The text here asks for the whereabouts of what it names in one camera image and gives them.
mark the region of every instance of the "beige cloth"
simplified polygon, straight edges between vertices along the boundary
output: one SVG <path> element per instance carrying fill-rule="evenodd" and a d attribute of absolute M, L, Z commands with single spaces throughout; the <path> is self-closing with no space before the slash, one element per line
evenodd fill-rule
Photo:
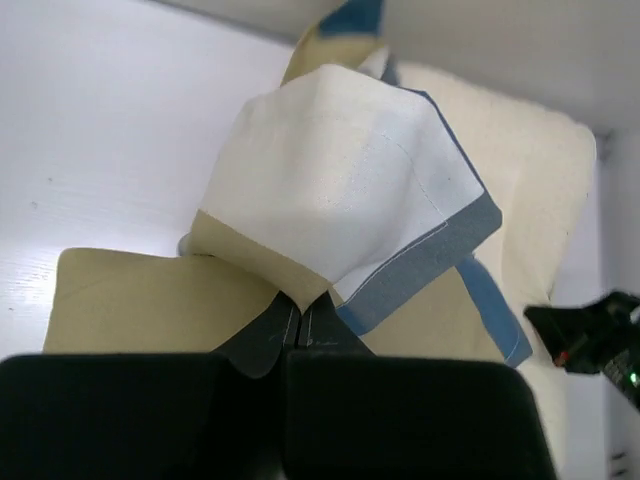
<path fill-rule="evenodd" d="M 67 250 L 44 351 L 209 352 L 262 313 L 277 294 L 213 257 L 160 258 Z"/>
<path fill-rule="evenodd" d="M 503 358 L 455 268 L 361 338 L 377 355 L 496 362 Z"/>
<path fill-rule="evenodd" d="M 569 235 L 591 188 L 593 133 L 564 114 L 400 63 L 402 84 L 429 92 L 500 210 L 502 227 L 476 258 L 519 317 L 534 353 L 546 351 L 522 316 L 548 303 Z"/>
<path fill-rule="evenodd" d="M 254 242 L 202 210 L 196 213 L 186 247 L 190 254 L 216 255 L 278 285 L 287 294 L 295 292 L 293 300 L 302 311 L 331 288 L 331 283 L 317 273 Z"/>

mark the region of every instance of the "white wall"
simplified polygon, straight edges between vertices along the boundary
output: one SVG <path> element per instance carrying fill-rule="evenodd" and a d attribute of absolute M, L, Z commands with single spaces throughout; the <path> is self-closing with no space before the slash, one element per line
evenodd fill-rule
<path fill-rule="evenodd" d="M 297 38 L 340 0 L 163 0 Z M 637 0 L 388 0 L 402 58 L 605 130 L 640 121 Z"/>
<path fill-rule="evenodd" d="M 41 350 L 63 249 L 175 254 L 290 55 L 155 3 L 0 1 L 0 360 Z"/>
<path fill-rule="evenodd" d="M 619 132 L 610 151 L 602 172 L 605 282 L 640 294 L 640 129 Z M 629 451 L 640 477 L 640 414 L 613 389 L 608 402 L 612 447 Z"/>
<path fill-rule="evenodd" d="M 594 184 L 560 265 L 552 301 L 557 306 L 592 302 L 603 294 L 600 227 L 600 165 Z M 563 480 L 602 480 L 607 475 L 608 442 L 603 432 L 605 383 L 602 376 L 567 376 L 567 439 Z"/>

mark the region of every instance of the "stitching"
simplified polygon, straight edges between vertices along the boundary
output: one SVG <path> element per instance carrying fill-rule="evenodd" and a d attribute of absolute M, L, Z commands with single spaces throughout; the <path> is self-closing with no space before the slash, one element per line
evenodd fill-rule
<path fill-rule="evenodd" d="M 399 252 L 398 254 L 396 254 L 395 256 L 387 259 L 383 264 L 381 264 L 378 269 L 373 272 L 371 275 L 369 275 L 369 277 L 362 283 L 362 285 L 360 285 L 355 292 L 353 292 L 351 294 L 351 296 L 349 297 L 349 299 L 344 302 L 341 306 L 343 305 L 347 305 L 349 302 L 351 302 L 351 300 L 353 299 L 353 297 L 355 297 L 360 290 L 362 290 L 371 280 L 373 280 L 382 270 L 384 270 L 384 268 L 391 262 L 397 260 L 398 258 L 402 257 L 405 253 L 407 253 L 410 250 L 413 250 L 414 248 L 418 247 L 420 244 L 422 244 L 422 242 L 424 242 L 425 240 L 430 239 L 431 237 L 433 237 L 434 235 L 440 233 L 442 230 L 444 230 L 445 228 L 447 228 L 449 226 L 449 223 L 445 220 L 444 224 L 442 224 L 437 230 L 435 230 L 434 232 L 432 232 L 430 235 L 425 236 L 424 238 L 421 238 L 418 242 L 416 242 L 415 244 L 411 245 L 410 247 L 404 249 L 403 251 Z"/>
<path fill-rule="evenodd" d="M 311 321 L 313 320 L 313 307 L 309 310 L 309 330 L 307 330 L 307 347 L 311 345 Z"/>
<path fill-rule="evenodd" d="M 116 269 L 116 271 L 113 271 L 113 272 L 110 272 L 110 273 L 108 273 L 106 275 L 103 275 L 102 277 L 98 278 L 95 281 L 80 285 L 77 288 L 74 288 L 72 290 L 64 292 L 62 295 L 58 296 L 57 302 L 59 303 L 59 302 L 61 302 L 63 300 L 66 300 L 68 297 L 70 297 L 72 295 L 76 295 L 76 294 L 82 292 L 83 290 L 95 287 L 95 286 L 97 286 L 97 285 L 99 285 L 101 283 L 107 282 L 109 280 L 114 279 L 115 277 L 123 275 L 123 274 L 131 271 L 132 269 L 137 268 L 138 264 L 140 262 L 142 262 L 142 261 L 147 261 L 149 263 L 156 263 L 155 260 L 164 260 L 164 258 L 154 258 L 154 257 L 152 257 L 150 255 L 146 255 L 146 254 L 141 254 L 140 257 L 136 257 L 136 255 L 138 255 L 138 254 L 133 254 L 133 253 L 130 253 L 130 252 L 118 252 L 118 253 L 126 253 L 127 255 L 132 255 L 134 258 L 132 258 L 131 263 L 129 263 L 129 264 L 123 266 L 123 267 L 120 267 L 119 269 Z M 56 273 L 56 277 L 59 275 L 59 273 L 60 273 L 60 268 L 58 268 L 58 272 Z"/>
<path fill-rule="evenodd" d="M 504 359 L 505 362 L 508 362 L 511 359 L 511 357 L 515 353 L 516 349 L 518 348 L 518 345 L 520 345 L 520 329 L 519 328 L 516 328 L 516 333 L 518 335 L 518 337 L 516 338 L 516 344 L 513 346 L 513 349 L 511 350 L 509 355 L 507 355 L 507 358 Z"/>
<path fill-rule="evenodd" d="M 416 183 L 418 184 L 418 186 L 420 187 L 420 190 L 422 191 L 422 194 L 425 196 L 425 198 L 429 201 L 429 203 L 431 204 L 431 206 L 436 210 L 436 212 L 438 212 L 438 215 L 440 215 L 440 217 L 444 220 L 444 216 L 442 215 L 442 212 L 440 211 L 440 209 L 435 205 L 435 203 L 433 203 L 431 201 L 431 197 L 429 197 L 429 195 L 427 194 L 426 190 L 424 189 L 424 186 L 422 185 L 422 183 L 420 182 L 420 180 L 418 179 L 418 175 L 416 174 L 416 166 L 413 163 L 413 157 L 411 155 L 409 155 L 409 152 L 407 152 L 402 145 L 400 145 L 398 142 L 396 142 L 394 139 L 386 136 L 384 133 L 380 132 L 375 132 L 378 135 L 380 135 L 382 138 L 386 138 L 387 140 L 389 140 L 390 142 L 392 142 L 396 147 L 398 147 L 400 150 L 402 150 L 402 153 L 405 154 L 405 156 L 407 157 L 407 160 L 409 160 L 409 165 L 411 165 L 411 173 L 413 173 L 413 178 L 415 179 Z"/>
<path fill-rule="evenodd" d="M 293 318 L 293 307 L 291 307 L 291 311 L 289 312 L 289 320 L 287 321 L 287 329 L 284 331 L 284 337 L 287 338 L 289 334 L 289 327 L 291 326 L 291 319 Z"/>
<path fill-rule="evenodd" d="M 426 90 L 414 90 L 414 89 L 411 89 L 411 88 L 406 88 L 406 87 L 401 87 L 401 86 L 398 86 L 396 88 L 399 88 L 399 89 L 404 90 L 406 92 L 411 92 L 411 93 L 413 93 L 415 95 L 418 95 L 418 96 L 426 99 L 427 102 L 429 102 L 431 104 L 431 106 L 435 109 L 436 113 L 438 114 L 438 118 L 440 119 L 440 122 L 442 123 L 442 125 L 445 128 L 445 130 L 449 134 L 449 138 L 451 139 L 451 141 L 454 143 L 454 145 L 456 146 L 456 148 L 458 149 L 458 151 L 462 155 L 462 158 L 464 158 L 467 166 L 473 172 L 474 177 L 476 177 L 476 181 L 478 183 L 480 183 L 480 185 L 482 185 L 482 189 L 483 190 L 486 190 L 487 188 L 485 187 L 484 183 L 482 182 L 482 179 L 480 178 L 480 175 L 478 175 L 478 172 L 476 171 L 475 167 L 473 166 L 473 163 L 471 163 L 471 160 L 469 160 L 469 157 L 467 156 L 467 152 L 465 152 L 464 148 L 462 148 L 462 145 L 460 145 L 460 142 L 458 141 L 458 137 L 456 137 L 456 134 L 453 131 L 453 128 L 451 128 L 451 125 L 449 125 L 449 122 L 447 122 L 447 119 L 444 118 L 444 115 L 440 111 L 440 107 L 438 106 L 436 101 L 433 98 L 431 98 L 431 95 L 429 95 L 429 93 Z"/>

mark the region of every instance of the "white table surface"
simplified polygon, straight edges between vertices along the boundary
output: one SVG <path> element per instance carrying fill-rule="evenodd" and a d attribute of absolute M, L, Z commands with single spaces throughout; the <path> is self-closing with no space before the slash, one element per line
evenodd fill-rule
<path fill-rule="evenodd" d="M 290 54 L 150 2 L 0 2 L 0 358 L 41 349 L 63 249 L 175 254 Z"/>

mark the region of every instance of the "folded fabric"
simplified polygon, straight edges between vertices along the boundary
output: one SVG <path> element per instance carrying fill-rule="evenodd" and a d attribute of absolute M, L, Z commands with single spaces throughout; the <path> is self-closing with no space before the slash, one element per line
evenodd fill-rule
<path fill-rule="evenodd" d="M 45 351 L 210 351 L 278 290 L 304 309 L 328 289 L 378 354 L 517 365 L 531 342 L 520 368 L 558 461 L 564 390 L 522 309 L 549 299 L 593 135 L 445 72 L 396 69 L 380 7 L 347 2 L 312 27 L 283 86 L 243 109 L 185 241 L 203 255 L 61 256 Z"/>

